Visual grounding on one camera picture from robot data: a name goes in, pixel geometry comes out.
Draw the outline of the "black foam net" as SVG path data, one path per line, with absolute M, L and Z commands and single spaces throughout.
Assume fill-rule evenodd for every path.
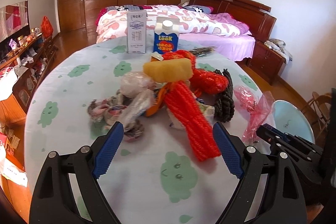
M 215 96 L 215 104 L 214 104 L 215 108 L 214 118 L 217 121 L 226 123 L 233 118 L 235 112 L 235 103 L 233 100 L 234 87 L 232 83 L 232 78 L 227 69 L 223 69 L 222 72 L 216 69 L 214 72 L 216 74 L 224 76 L 228 80 L 228 87 L 226 88 L 225 91 Z

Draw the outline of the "pink cellophane wrapper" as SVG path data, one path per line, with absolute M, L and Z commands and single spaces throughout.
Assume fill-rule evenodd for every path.
M 249 122 L 243 133 L 242 141 L 244 143 L 254 143 L 258 141 L 257 129 L 273 113 L 273 104 L 275 102 L 273 95 L 270 91 L 266 91 L 260 99 L 257 99 L 244 86 L 236 86 L 234 88 L 234 95 L 238 99 L 240 106 L 249 112 Z

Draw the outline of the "long red foam net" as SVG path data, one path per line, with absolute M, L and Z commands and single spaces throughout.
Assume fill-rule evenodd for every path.
M 164 102 L 173 113 L 178 114 L 182 111 L 182 118 L 188 120 L 182 122 L 185 124 L 191 149 L 199 161 L 206 161 L 221 155 L 213 138 L 213 129 L 200 112 L 185 82 L 172 83 Z

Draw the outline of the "clear white plastic bag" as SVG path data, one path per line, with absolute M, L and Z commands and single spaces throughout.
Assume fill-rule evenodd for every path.
M 138 117 L 154 105 L 154 88 L 154 80 L 143 72 L 128 72 L 123 75 L 120 91 L 131 99 L 118 118 L 125 132 L 134 128 Z

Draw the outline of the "light blue trash bin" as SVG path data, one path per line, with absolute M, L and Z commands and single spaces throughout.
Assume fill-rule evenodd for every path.
M 302 112 L 288 101 L 276 100 L 273 104 L 276 129 L 300 136 L 312 143 L 315 137 L 312 127 Z

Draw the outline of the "patterned crumpled wrapper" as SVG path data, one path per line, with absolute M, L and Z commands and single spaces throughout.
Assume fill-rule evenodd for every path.
M 132 101 L 132 98 L 124 96 L 120 90 L 115 96 L 93 100 L 87 108 L 92 129 L 103 134 L 107 133 Z M 135 141 L 142 137 L 143 133 L 144 127 L 138 118 L 124 128 L 126 141 Z

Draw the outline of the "wooden folding chair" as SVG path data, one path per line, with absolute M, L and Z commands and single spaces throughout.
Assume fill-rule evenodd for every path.
M 307 114 L 307 119 L 310 119 L 316 143 L 327 133 L 327 126 L 330 123 L 331 101 L 331 92 L 325 94 L 312 92 L 310 100 L 301 109 L 303 115 Z

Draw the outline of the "dark striped pens bundle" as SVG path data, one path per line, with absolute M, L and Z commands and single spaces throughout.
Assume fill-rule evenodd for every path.
M 214 50 L 214 47 L 201 47 L 190 50 L 190 53 L 192 53 L 196 57 L 202 57 L 213 53 Z

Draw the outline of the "grey clothes pile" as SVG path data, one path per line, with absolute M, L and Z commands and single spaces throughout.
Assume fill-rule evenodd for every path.
M 290 52 L 286 49 L 286 43 L 280 39 L 269 39 L 264 42 L 264 44 L 278 53 L 285 59 L 285 63 L 287 64 L 290 61 L 293 61 L 293 57 Z

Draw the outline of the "bed with pink sheet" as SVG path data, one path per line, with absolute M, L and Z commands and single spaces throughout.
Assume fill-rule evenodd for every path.
M 208 14 L 189 11 L 176 5 L 123 5 L 103 8 L 96 19 L 96 42 L 104 42 L 127 34 L 126 14 L 128 11 L 145 10 L 147 29 L 154 30 L 157 17 L 178 19 L 179 37 L 206 47 L 214 47 L 224 57 L 232 61 L 251 58 L 255 38 L 241 35 L 240 30 L 226 23 L 209 18 Z

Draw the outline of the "pink purple quilt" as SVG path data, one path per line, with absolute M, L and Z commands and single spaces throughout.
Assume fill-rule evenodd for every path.
M 217 22 L 231 24 L 240 30 L 241 35 L 250 35 L 249 26 L 244 22 L 234 19 L 229 13 L 208 14 L 209 18 L 216 20 Z

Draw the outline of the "dark wooden headboard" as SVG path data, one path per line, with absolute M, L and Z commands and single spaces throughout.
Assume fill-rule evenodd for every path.
M 253 0 L 190 0 L 191 5 L 210 6 L 213 14 L 228 13 L 248 25 L 252 36 L 261 42 L 270 38 L 276 18 L 271 7 Z

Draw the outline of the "blue Look drink carton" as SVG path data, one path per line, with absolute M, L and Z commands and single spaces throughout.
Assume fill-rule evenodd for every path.
M 154 29 L 153 52 L 163 55 L 167 52 L 175 52 L 178 47 L 179 29 L 178 21 L 166 17 L 157 17 Z

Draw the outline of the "red gift bag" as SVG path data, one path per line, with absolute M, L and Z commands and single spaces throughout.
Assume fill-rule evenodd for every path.
M 53 32 L 54 29 L 51 22 L 46 16 L 43 16 L 41 24 L 41 33 L 43 34 L 44 38 L 49 38 L 50 36 L 52 36 Z

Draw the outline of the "cow print pillow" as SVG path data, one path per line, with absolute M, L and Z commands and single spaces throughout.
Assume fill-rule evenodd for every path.
M 205 14 L 211 14 L 213 12 L 213 8 L 211 6 L 187 5 L 187 6 L 182 6 L 182 8 L 189 10 L 189 11 L 202 12 Z

